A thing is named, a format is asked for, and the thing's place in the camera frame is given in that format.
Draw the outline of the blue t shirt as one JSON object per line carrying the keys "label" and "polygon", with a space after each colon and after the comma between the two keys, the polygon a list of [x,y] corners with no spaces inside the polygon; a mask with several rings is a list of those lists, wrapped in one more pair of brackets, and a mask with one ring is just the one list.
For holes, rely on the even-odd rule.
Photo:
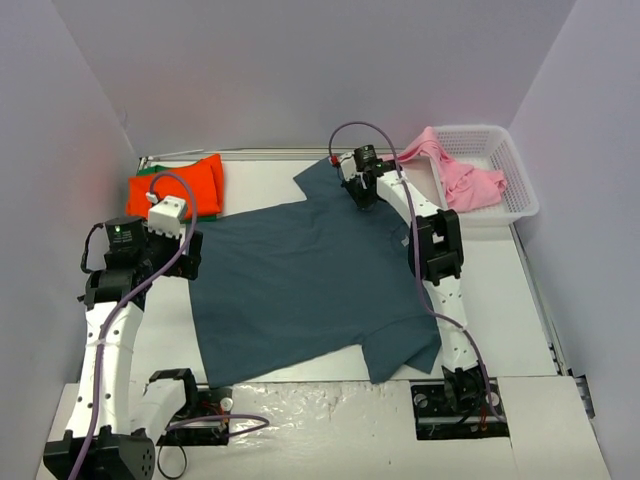
{"label": "blue t shirt", "polygon": [[327,162],[300,202],[205,223],[193,320],[208,383],[228,386],[358,345],[368,376],[430,372],[441,347],[408,264],[409,230],[387,204],[360,211]]}

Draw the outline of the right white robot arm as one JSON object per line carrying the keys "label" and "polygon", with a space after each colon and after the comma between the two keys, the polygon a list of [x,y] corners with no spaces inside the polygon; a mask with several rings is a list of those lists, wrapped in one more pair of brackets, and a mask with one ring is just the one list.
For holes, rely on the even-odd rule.
{"label": "right white robot arm", "polygon": [[410,228],[408,263],[431,301],[441,338],[443,398],[450,410],[469,411],[489,395],[486,367],[471,339],[463,301],[458,215],[428,200],[393,160],[380,159],[371,145],[332,156],[330,162],[358,207],[384,201]]}

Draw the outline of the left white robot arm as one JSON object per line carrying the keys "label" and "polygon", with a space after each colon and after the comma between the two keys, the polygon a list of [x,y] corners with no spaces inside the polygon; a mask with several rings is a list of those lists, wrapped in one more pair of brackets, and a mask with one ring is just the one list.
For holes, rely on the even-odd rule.
{"label": "left white robot arm", "polygon": [[86,272],[79,299],[87,325],[79,388],[63,436],[46,443],[43,463],[57,479],[150,479],[156,442],[171,421],[198,412],[202,395],[190,369],[158,370],[130,404],[135,339],[156,279],[196,279],[203,235],[190,226],[166,236],[139,216],[99,226],[109,249],[104,269]]}

